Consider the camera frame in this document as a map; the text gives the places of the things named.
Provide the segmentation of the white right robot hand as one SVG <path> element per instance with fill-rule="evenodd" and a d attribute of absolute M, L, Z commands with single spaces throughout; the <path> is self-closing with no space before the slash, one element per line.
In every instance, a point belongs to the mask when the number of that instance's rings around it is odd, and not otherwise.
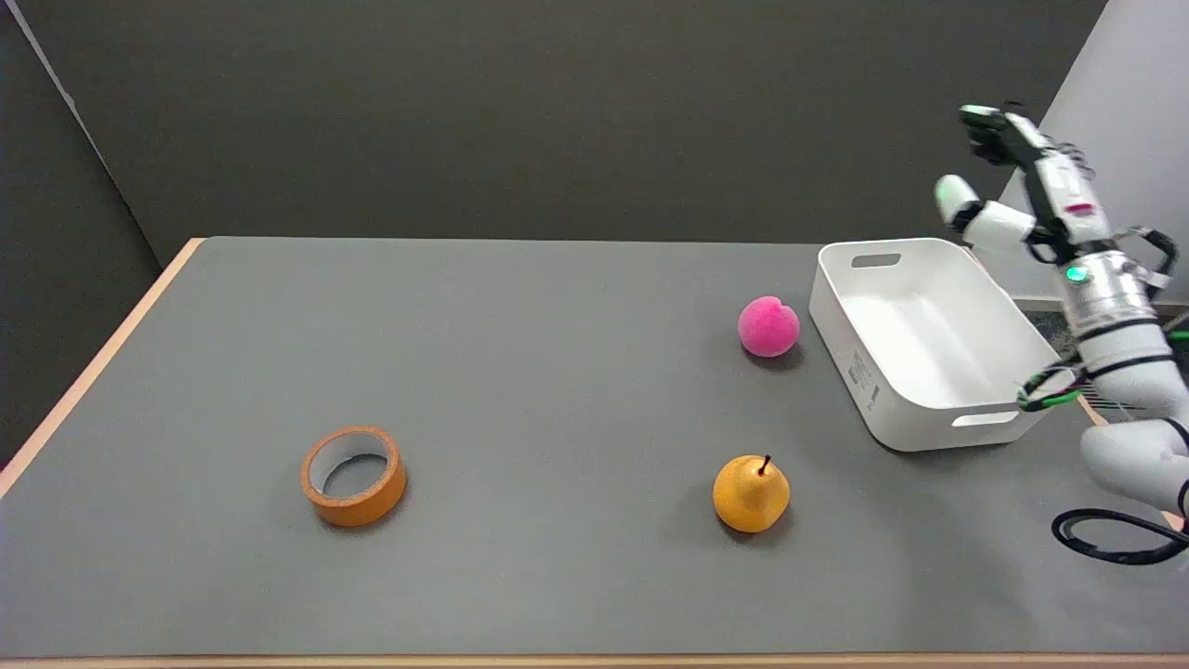
<path fill-rule="evenodd" d="M 960 106 L 960 124 L 971 153 L 1023 177 L 1027 212 L 982 198 L 957 175 L 935 182 L 943 223 L 971 247 L 1025 250 L 1049 266 L 1116 250 L 1116 233 L 1092 190 L 1081 156 L 1056 143 L 1019 111 Z"/>

